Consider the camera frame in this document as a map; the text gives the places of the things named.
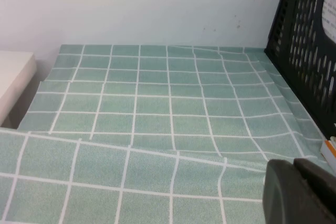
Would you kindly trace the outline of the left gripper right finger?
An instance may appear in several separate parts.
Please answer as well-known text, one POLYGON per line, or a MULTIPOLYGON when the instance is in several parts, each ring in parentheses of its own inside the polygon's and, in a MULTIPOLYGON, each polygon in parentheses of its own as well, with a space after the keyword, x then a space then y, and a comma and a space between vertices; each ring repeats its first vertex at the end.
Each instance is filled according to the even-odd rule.
POLYGON ((335 223, 335 176, 307 159, 296 158, 293 165, 312 191, 324 219, 335 223))

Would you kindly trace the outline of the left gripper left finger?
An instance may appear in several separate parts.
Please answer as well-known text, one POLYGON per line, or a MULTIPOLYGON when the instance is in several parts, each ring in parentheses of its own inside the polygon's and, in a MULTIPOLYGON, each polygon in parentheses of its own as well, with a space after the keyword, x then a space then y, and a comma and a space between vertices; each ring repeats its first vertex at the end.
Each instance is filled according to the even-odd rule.
POLYGON ((309 223, 309 198, 302 182, 301 174, 290 162, 268 162, 263 192, 266 223, 309 223))

